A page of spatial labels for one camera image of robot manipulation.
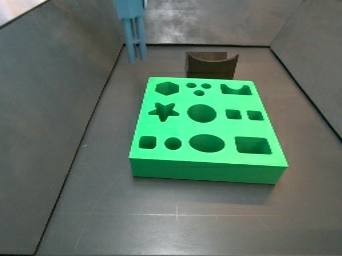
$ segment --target green foam block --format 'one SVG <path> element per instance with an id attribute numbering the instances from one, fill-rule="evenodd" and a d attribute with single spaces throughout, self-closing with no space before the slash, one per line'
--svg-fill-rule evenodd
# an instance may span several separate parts
<path id="1" fill-rule="evenodd" d="M 151 77 L 134 176 L 275 184 L 287 162 L 253 81 Z"/>

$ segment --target metal enclosure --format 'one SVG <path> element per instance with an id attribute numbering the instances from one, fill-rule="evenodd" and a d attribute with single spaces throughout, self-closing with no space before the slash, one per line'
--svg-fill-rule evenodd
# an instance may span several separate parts
<path id="1" fill-rule="evenodd" d="M 303 0 L 148 0 L 150 44 L 270 46 Z"/>
<path id="2" fill-rule="evenodd" d="M 0 254 L 32 254 L 122 49 L 111 0 L 47 2 L 0 30 Z"/>
<path id="3" fill-rule="evenodd" d="M 309 0 L 271 49 L 342 137 L 342 2 Z"/>

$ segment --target shape cutout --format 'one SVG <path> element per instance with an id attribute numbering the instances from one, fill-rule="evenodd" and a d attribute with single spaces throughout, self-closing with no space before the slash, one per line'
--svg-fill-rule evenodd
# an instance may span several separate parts
<path id="1" fill-rule="evenodd" d="M 258 137 L 235 137 L 235 144 L 239 153 L 270 155 L 271 148 L 269 141 Z"/>
<path id="2" fill-rule="evenodd" d="M 169 96 L 179 92 L 179 85 L 173 82 L 165 82 L 157 85 L 155 91 Z"/>
<path id="3" fill-rule="evenodd" d="M 170 116 L 179 116 L 179 113 L 174 110 L 175 103 L 169 105 L 163 105 L 161 103 L 155 103 L 155 110 L 148 112 L 148 115 L 159 116 L 159 120 L 165 122 Z"/>
<path id="4" fill-rule="evenodd" d="M 243 85 L 241 89 L 231 89 L 226 84 L 222 84 L 221 91 L 223 94 L 251 95 L 251 89 L 247 85 Z"/>

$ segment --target white scratch mark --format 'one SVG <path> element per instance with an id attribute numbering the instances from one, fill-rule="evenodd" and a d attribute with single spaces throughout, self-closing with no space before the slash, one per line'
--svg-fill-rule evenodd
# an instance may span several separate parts
<path id="1" fill-rule="evenodd" d="M 177 221 L 178 221 L 178 205 L 177 205 Z"/>

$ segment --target square hole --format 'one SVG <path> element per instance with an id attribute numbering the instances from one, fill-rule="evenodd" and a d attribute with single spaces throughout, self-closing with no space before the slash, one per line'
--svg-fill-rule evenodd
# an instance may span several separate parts
<path id="1" fill-rule="evenodd" d="M 157 147 L 157 137 L 143 136 L 139 140 L 139 148 L 154 149 Z"/>
<path id="2" fill-rule="evenodd" d="M 226 116 L 229 119 L 241 119 L 241 111 L 234 109 L 226 110 Z"/>
<path id="3" fill-rule="evenodd" d="M 235 137 L 235 144 L 239 153 L 271 154 L 269 141 L 257 137 Z"/>
<path id="4" fill-rule="evenodd" d="M 262 112 L 261 111 L 247 111 L 247 115 L 250 120 L 257 120 L 257 121 L 262 121 L 263 120 L 263 116 L 262 116 Z"/>

